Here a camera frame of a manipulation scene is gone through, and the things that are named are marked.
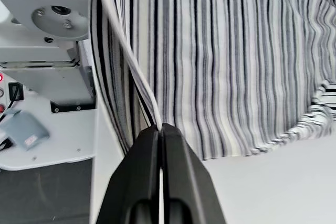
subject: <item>black and white striped fabric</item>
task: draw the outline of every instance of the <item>black and white striped fabric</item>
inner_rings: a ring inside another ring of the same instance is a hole
[[[203,159],[331,132],[331,0],[92,0],[91,40],[125,152],[161,122]]]

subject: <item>red indicator light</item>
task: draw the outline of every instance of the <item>red indicator light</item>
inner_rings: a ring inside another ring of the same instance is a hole
[[[3,113],[5,111],[5,106],[3,104],[0,104],[0,113]]]

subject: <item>gray floor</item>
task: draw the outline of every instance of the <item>gray floor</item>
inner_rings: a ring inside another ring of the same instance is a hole
[[[91,160],[0,173],[1,224],[88,224]]]

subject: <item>screw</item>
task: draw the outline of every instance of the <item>screw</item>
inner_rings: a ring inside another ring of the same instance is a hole
[[[48,38],[48,37],[44,37],[44,41],[45,41],[46,43],[53,43],[54,39],[52,39],[52,38]]]
[[[67,29],[71,29],[72,28],[71,21],[66,19],[65,22],[63,23],[63,27]]]
[[[38,16],[43,16],[45,14],[44,9],[39,9],[36,13]]]

